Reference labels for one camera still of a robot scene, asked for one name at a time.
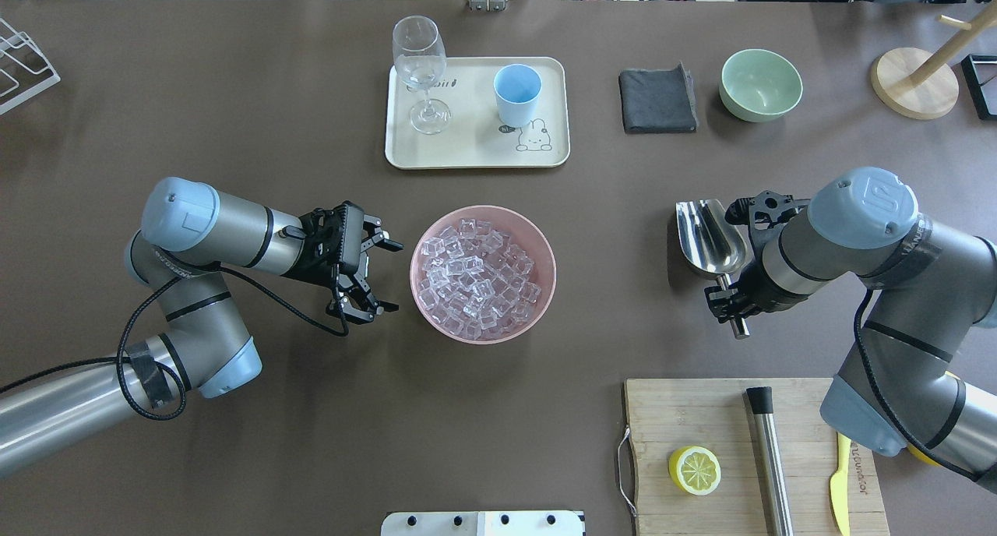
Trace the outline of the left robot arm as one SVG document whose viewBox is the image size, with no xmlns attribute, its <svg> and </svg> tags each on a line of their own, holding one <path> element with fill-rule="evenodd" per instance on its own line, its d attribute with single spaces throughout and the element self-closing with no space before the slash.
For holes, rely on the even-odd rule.
<svg viewBox="0 0 997 536">
<path fill-rule="evenodd" d="M 127 418 L 176 418 L 188 393 L 220 397 L 255 379 L 262 361 L 225 283 L 259 270 L 330 291 L 329 316 L 349 324 L 395 312 L 368 284 L 368 252 L 399 252 L 356 203 L 300 217 L 170 177 L 154 187 L 125 263 L 152 290 L 167 329 L 139 342 L 124 331 L 106 358 L 14 393 L 2 390 L 2 475 L 8 476 Z"/>
</svg>

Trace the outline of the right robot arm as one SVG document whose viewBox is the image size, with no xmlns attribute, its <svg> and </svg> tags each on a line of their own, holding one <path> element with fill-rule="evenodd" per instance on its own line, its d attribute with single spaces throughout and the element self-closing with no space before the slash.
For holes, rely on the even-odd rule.
<svg viewBox="0 0 997 536">
<path fill-rule="evenodd" d="M 854 344 L 820 405 L 823 420 L 884 457 L 916 450 L 995 490 L 995 395 L 949 372 L 973 326 L 995 326 L 995 244 L 922 213 L 891 171 L 847 171 L 811 199 L 765 191 L 726 221 L 754 259 L 709 287 L 719 322 L 782 312 L 851 273 L 865 285 Z"/>
</svg>

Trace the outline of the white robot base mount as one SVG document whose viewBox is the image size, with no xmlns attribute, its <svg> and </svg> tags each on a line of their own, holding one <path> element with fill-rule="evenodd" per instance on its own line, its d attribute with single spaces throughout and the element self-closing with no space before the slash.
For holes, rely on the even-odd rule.
<svg viewBox="0 0 997 536">
<path fill-rule="evenodd" d="M 585 535 L 584 513 L 571 510 L 395 512 L 381 535 Z"/>
</svg>

